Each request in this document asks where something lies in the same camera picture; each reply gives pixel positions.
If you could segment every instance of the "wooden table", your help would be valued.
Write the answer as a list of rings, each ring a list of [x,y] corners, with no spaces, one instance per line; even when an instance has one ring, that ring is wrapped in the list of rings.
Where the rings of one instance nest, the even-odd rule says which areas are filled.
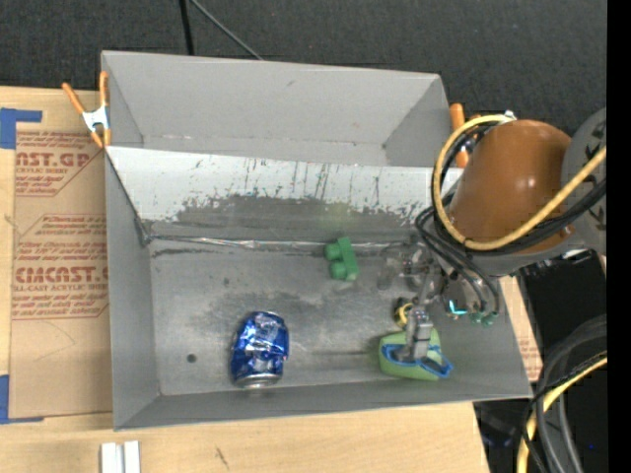
[[[67,103],[61,90],[0,88],[0,106],[37,105],[52,114],[57,103]],[[6,152],[0,158],[0,193],[5,192],[0,216],[6,222],[13,158]],[[10,282],[11,245],[0,241],[2,287]],[[517,286],[511,280],[503,286],[514,324],[519,323],[518,336],[532,342]],[[8,307],[5,298],[0,304],[0,374],[8,368]],[[540,369],[537,359],[526,360],[532,376]],[[472,404],[454,403],[130,432],[114,432],[109,413],[46,418],[0,426],[0,472],[98,472],[100,445],[128,440],[140,440],[143,473],[489,471]]]

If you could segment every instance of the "metal clamp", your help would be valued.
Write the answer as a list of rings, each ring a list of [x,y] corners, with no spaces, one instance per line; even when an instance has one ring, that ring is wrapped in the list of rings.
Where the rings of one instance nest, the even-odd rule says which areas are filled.
[[[101,106],[93,110],[92,112],[86,111],[83,107],[83,104],[77,97],[77,94],[74,92],[72,87],[68,83],[63,83],[61,85],[61,89],[66,92],[72,106],[75,107],[77,112],[83,117],[86,126],[90,130],[90,134],[92,136],[92,140],[102,148],[103,146],[108,146],[111,141],[111,129],[109,128],[109,94],[107,89],[107,72],[101,72],[99,76],[99,98],[101,102]],[[99,135],[97,132],[97,127],[101,126],[103,128],[103,136]]]

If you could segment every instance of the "white plastic piece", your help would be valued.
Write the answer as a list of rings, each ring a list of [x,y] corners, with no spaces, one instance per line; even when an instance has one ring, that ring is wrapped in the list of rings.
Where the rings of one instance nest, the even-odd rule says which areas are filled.
[[[101,473],[140,473],[140,442],[103,443]]]

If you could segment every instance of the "blue tape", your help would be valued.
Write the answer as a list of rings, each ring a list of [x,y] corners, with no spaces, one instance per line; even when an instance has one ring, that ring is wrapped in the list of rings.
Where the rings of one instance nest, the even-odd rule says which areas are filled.
[[[13,422],[38,422],[37,419],[9,419],[9,376],[0,375],[0,426]]]
[[[16,123],[41,122],[41,110],[0,108],[0,149],[16,148]]]

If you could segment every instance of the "yellow cable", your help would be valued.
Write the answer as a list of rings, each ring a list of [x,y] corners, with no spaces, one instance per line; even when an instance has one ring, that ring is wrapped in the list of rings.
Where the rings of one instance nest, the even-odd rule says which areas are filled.
[[[474,241],[467,239],[466,236],[459,232],[454,224],[451,222],[447,212],[445,211],[445,206],[443,205],[440,182],[443,162],[445,161],[447,152],[454,141],[466,130],[472,128],[473,126],[478,126],[487,122],[504,123],[512,120],[514,119],[506,115],[485,115],[469,120],[458,130],[452,133],[436,160],[436,165],[434,167],[434,187],[432,189],[432,197],[436,206],[436,212],[450,235],[460,243],[464,244],[464,246],[472,248],[474,250],[493,250],[495,248],[508,245],[512,241],[523,237],[530,230],[532,230],[532,228],[534,228],[537,224],[548,217],[552,213],[552,211],[561,204],[561,202],[563,202],[570,194],[572,194],[572,192],[581,184],[581,182],[583,182],[583,180],[585,180],[585,178],[587,178],[587,176],[592,173],[592,171],[594,171],[596,167],[600,165],[606,157],[606,146],[604,146],[587,162],[587,164],[572,178],[572,180],[565,184],[565,186],[554,196],[554,198],[552,198],[541,210],[539,210],[526,223],[521,225],[516,230],[510,232],[505,236],[502,236],[501,238],[491,241]]]
[[[548,408],[550,408],[550,406],[552,406],[552,404],[558,399],[558,397],[561,394],[563,394],[569,387],[574,385],[579,380],[585,378],[588,374],[590,374],[594,370],[597,370],[598,368],[606,365],[606,363],[607,363],[607,357],[604,357],[601,360],[594,363],[593,365],[590,365],[587,368],[585,368],[582,372],[578,373],[576,376],[570,378],[564,384],[559,385],[558,387],[555,387],[554,389],[546,393],[545,396],[543,397],[543,411],[547,412]],[[528,418],[528,421],[526,423],[526,431],[527,431],[528,437],[532,439],[536,431],[536,411],[535,410],[532,411],[532,414]],[[529,454],[530,454],[530,451],[528,450],[526,441],[522,439],[520,441],[520,448],[517,455],[517,473],[527,472]]]
[[[407,304],[402,304],[396,310],[396,318],[397,318],[396,323],[400,327],[405,327],[405,325],[407,324],[407,312],[409,312],[412,307],[413,307],[413,303],[410,302],[410,303],[407,303]]]

